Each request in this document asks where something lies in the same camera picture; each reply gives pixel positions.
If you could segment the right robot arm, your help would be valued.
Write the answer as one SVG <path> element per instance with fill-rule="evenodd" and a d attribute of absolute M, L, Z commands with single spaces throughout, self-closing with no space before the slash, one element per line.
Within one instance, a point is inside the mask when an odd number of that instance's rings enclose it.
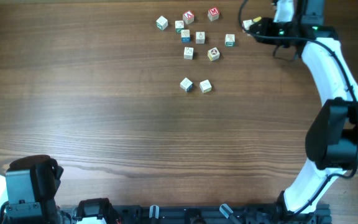
<path fill-rule="evenodd" d="M 324 24 L 324 1 L 274 1 L 273 18 L 239 21 L 256 41 L 294 47 L 312 74 L 321 110 L 306 134 L 306 162 L 283 194 L 283 217 L 311 214 L 338 178 L 358 170 L 358 84 L 341 52 L 335 28 Z"/>

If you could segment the plain white block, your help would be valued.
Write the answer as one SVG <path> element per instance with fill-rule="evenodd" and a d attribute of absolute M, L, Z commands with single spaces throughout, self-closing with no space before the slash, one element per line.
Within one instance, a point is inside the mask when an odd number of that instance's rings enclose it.
<path fill-rule="evenodd" d="M 204 81 L 200 82 L 200 89 L 201 89 L 202 93 L 207 93 L 207 92 L 211 91 L 212 85 L 209 82 L 209 80 L 204 80 Z"/>

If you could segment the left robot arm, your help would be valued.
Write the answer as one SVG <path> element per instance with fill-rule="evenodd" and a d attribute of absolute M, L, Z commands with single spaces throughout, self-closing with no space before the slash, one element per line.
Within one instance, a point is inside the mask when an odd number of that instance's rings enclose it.
<path fill-rule="evenodd" d="M 24 157 L 0 175 L 0 223 L 59 224 L 55 203 L 63 168 L 48 155 Z"/>

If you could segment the blue edged white block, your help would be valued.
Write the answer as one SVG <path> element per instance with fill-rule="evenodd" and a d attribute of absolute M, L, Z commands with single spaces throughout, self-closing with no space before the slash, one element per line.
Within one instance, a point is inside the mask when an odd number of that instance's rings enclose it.
<path fill-rule="evenodd" d="M 185 90 L 186 92 L 189 92 L 192 89 L 192 87 L 193 87 L 193 82 L 188 78 L 184 78 L 180 82 L 180 88 Z"/>

